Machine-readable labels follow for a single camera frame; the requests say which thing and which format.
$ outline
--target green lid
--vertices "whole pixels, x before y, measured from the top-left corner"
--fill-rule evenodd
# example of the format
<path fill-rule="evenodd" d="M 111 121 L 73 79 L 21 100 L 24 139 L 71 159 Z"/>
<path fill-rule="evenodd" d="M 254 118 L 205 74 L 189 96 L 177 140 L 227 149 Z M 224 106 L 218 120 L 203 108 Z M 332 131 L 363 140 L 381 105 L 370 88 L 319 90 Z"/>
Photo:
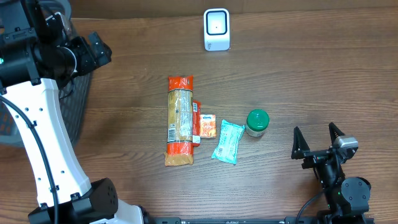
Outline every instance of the green lid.
<path fill-rule="evenodd" d="M 269 116 L 267 112 L 263 110 L 253 110 L 249 113 L 246 124 L 248 124 L 248 128 L 253 131 L 263 131 L 268 127 Z"/>

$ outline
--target light blue packet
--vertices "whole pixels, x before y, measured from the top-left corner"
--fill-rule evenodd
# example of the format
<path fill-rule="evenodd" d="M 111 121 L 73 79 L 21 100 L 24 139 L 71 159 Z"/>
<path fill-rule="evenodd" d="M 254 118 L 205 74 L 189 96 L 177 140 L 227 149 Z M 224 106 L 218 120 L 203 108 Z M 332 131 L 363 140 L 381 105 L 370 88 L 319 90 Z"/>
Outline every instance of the light blue packet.
<path fill-rule="evenodd" d="M 239 140 L 244 133 L 244 126 L 232 124 L 223 120 L 221 124 L 220 141 L 214 150 L 212 159 L 216 158 L 223 162 L 236 164 Z"/>

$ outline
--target gray bin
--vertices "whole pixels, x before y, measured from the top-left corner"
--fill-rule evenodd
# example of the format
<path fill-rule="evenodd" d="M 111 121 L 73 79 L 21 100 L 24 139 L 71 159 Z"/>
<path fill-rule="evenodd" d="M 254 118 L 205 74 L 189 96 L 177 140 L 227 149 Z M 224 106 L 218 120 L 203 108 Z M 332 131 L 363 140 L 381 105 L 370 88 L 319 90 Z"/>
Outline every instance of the gray bin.
<path fill-rule="evenodd" d="M 83 77 L 76 77 L 73 80 L 75 82 L 74 92 L 69 97 L 60 100 L 63 122 L 72 146 L 76 145 L 80 135 L 91 76 L 92 73 Z M 60 97 L 69 93 L 71 88 L 71 83 L 68 83 L 66 87 L 60 90 Z M 0 106 L 0 144 L 24 147 L 18 127 L 4 103 L 1 103 Z"/>

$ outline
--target wooden table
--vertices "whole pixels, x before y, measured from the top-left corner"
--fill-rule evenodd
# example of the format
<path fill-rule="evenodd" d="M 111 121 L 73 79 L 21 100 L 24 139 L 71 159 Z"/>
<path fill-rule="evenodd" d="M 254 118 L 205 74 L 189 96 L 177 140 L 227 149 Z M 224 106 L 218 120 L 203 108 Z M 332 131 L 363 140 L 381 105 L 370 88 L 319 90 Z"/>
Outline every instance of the wooden table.
<path fill-rule="evenodd" d="M 284 218 L 320 190 L 290 159 L 293 128 L 326 149 L 333 121 L 359 141 L 343 169 L 372 183 L 367 216 L 398 221 L 397 18 L 398 8 L 233 15 L 228 52 L 204 51 L 200 16 L 75 20 L 113 50 L 92 81 L 78 160 L 91 181 L 111 178 L 119 198 L 153 216 Z M 204 139 L 192 166 L 164 167 L 167 77 L 191 74 L 218 131 L 254 108 L 271 117 L 265 136 L 243 136 L 235 166 L 210 159 L 218 140 Z M 37 202 L 23 149 L 1 148 L 0 179 L 0 222 L 27 222 Z M 305 215 L 324 208 L 322 199 Z"/>

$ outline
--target glass jar with green lid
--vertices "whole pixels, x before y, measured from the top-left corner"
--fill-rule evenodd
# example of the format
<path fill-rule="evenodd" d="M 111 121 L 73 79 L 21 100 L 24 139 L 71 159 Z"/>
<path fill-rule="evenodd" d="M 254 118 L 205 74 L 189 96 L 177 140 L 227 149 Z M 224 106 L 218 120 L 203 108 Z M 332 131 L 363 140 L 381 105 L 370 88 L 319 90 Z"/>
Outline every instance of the glass jar with green lid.
<path fill-rule="evenodd" d="M 269 124 L 267 112 L 261 109 L 252 110 L 246 120 L 246 132 L 252 137 L 264 134 Z"/>

